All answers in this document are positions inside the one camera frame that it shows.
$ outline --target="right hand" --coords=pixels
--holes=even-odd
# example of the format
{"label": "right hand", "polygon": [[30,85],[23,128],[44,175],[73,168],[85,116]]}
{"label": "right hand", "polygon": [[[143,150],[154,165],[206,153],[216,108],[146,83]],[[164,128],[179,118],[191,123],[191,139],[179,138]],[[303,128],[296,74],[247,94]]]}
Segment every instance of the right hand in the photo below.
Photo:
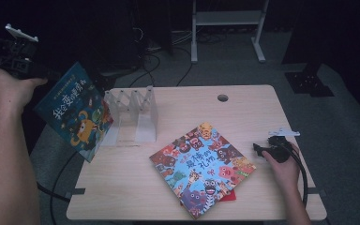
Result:
{"label": "right hand", "polygon": [[[293,143],[292,148],[294,150],[293,152],[298,156],[300,151],[299,148]],[[284,193],[288,191],[298,191],[297,182],[299,179],[300,168],[294,158],[290,156],[288,160],[278,163],[268,152],[262,151],[262,155],[271,164],[274,176],[281,191]]]}

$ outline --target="hand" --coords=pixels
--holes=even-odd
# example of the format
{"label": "hand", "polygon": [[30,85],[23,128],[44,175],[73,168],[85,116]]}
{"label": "hand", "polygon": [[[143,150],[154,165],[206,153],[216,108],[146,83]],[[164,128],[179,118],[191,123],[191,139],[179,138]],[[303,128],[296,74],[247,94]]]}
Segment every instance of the hand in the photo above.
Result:
{"label": "hand", "polygon": [[18,80],[0,68],[0,113],[23,113],[23,107],[31,100],[34,89],[47,82],[33,78]]}
{"label": "hand", "polygon": [[[298,156],[299,148],[293,143],[292,148],[293,152]],[[280,190],[283,193],[298,191],[297,181],[299,179],[300,168],[294,158],[290,156],[288,160],[278,163],[268,152],[262,151],[262,155],[271,164]]]}

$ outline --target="picture book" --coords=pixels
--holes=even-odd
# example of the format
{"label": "picture book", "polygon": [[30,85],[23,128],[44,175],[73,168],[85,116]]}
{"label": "picture book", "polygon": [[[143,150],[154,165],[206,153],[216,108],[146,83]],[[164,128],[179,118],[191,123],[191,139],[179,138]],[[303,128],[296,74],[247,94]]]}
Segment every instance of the picture book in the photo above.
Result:
{"label": "picture book", "polygon": [[108,104],[78,62],[34,110],[88,162],[113,123]]}
{"label": "picture book", "polygon": [[202,123],[150,157],[194,219],[256,169],[209,123]]}

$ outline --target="table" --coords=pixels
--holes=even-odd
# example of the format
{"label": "table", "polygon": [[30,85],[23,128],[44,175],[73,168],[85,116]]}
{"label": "table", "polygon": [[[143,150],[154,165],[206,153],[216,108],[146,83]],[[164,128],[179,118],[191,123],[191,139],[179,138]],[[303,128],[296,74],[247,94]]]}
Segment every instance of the table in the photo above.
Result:
{"label": "table", "polygon": [[[124,116],[116,146],[102,146],[91,163],[84,162],[76,185],[84,188],[84,194],[72,196],[69,219],[192,220],[149,157],[202,122],[211,123],[257,170],[235,188],[235,201],[217,203],[199,220],[285,218],[270,165],[252,147],[254,143],[267,146],[270,130],[290,129],[272,86],[155,87],[154,92],[157,141],[134,142],[135,123]],[[287,139],[297,145],[294,137]],[[306,170],[308,186],[314,188]],[[303,192],[301,177],[299,189]],[[307,211],[313,220],[326,218],[318,193],[308,194]]]}
{"label": "table", "polygon": [[265,57],[259,41],[263,30],[268,3],[269,0],[264,0],[262,10],[198,11],[196,7],[196,0],[194,0],[192,7],[191,62],[198,62],[197,26],[252,24],[257,25],[256,36],[251,38],[253,48],[257,54],[259,62],[264,63]]}

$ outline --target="colorful book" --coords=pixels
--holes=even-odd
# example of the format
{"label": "colorful book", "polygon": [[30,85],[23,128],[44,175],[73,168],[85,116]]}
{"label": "colorful book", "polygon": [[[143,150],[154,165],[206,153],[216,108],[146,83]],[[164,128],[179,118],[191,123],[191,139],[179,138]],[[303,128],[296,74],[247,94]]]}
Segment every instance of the colorful book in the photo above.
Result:
{"label": "colorful book", "polygon": [[150,159],[194,219],[256,170],[209,123],[195,127]]}
{"label": "colorful book", "polygon": [[108,104],[78,62],[34,110],[88,162],[113,123]]}

